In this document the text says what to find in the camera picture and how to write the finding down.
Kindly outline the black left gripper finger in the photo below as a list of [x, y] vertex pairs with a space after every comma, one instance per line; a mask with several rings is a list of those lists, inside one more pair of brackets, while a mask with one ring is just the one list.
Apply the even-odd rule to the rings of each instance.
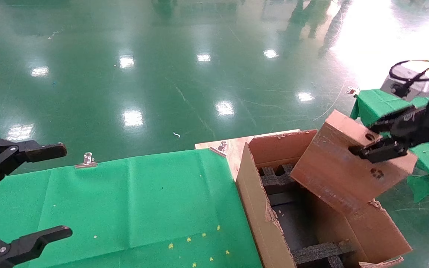
[[11, 243], [0, 240], [0, 268], [13, 268], [39, 258], [49, 243], [72, 235], [73, 231], [69, 227], [57, 226], [21, 236]]
[[63, 143], [40, 145], [34, 140], [11, 142], [0, 139], [0, 181], [23, 163], [35, 163], [65, 157]]

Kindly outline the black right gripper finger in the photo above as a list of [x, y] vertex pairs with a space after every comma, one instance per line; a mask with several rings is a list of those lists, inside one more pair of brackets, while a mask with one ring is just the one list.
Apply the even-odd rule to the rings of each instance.
[[425, 108], [407, 106], [385, 114], [368, 126], [375, 133], [390, 134], [426, 134], [424, 123]]
[[379, 163], [406, 156], [409, 145], [393, 137], [383, 137], [367, 146], [349, 146], [349, 151], [371, 163]]

